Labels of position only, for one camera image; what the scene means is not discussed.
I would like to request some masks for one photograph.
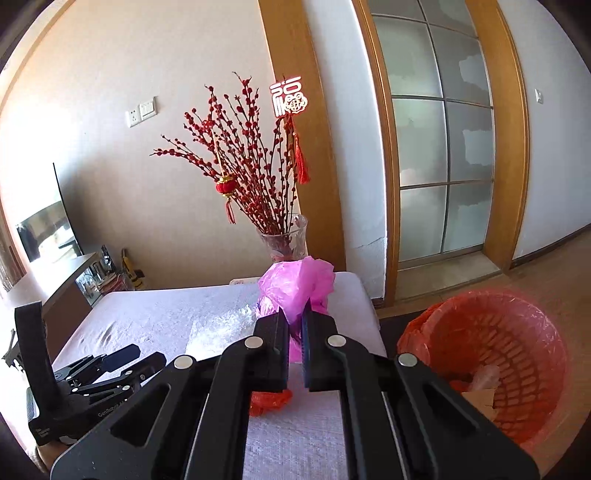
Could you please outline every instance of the light switch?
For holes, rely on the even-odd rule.
[[[156,105],[154,98],[148,102],[139,104],[139,114],[141,115],[142,120],[146,120],[147,118],[156,115]]]

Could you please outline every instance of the sliding glass door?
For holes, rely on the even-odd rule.
[[[488,77],[463,0],[368,0],[394,104],[401,267],[482,247],[495,155]]]

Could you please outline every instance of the white wall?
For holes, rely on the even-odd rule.
[[[384,296],[385,173],[369,59],[350,0],[304,0],[330,121],[347,270]]]
[[[83,245],[128,247],[156,288],[262,274],[270,258],[238,211],[230,225],[211,179],[181,158],[150,157],[160,134],[183,137],[183,112],[207,108],[232,71],[274,82],[257,0],[76,0],[24,66],[0,116],[0,189],[8,223],[22,194],[53,175]],[[157,97],[133,127],[124,112]],[[261,96],[262,130],[274,128]]]
[[[537,0],[498,2],[515,40],[530,113],[530,180],[518,258],[591,222],[591,73]],[[544,95],[542,105],[535,89]]]

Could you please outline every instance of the metal screw head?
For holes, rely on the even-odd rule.
[[[174,359],[174,366],[179,370],[185,370],[193,365],[193,359],[188,355],[181,355]]]
[[[403,353],[398,357],[398,363],[403,367],[414,367],[417,362],[417,357],[411,353]]]
[[[259,348],[260,346],[262,346],[263,341],[261,337],[248,337],[246,340],[244,340],[244,345],[246,345],[246,348]]]
[[[329,336],[328,343],[330,346],[341,347],[347,343],[347,339],[342,335]]]

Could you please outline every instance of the red plastic bag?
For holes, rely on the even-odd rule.
[[[548,317],[514,293],[470,291],[434,305],[408,324],[398,341],[398,353],[404,352],[458,391],[483,366],[498,366],[495,424],[527,451],[548,435],[568,356]]]
[[[293,394],[287,389],[281,393],[252,392],[250,416],[258,417],[270,410],[279,410],[287,405]]]

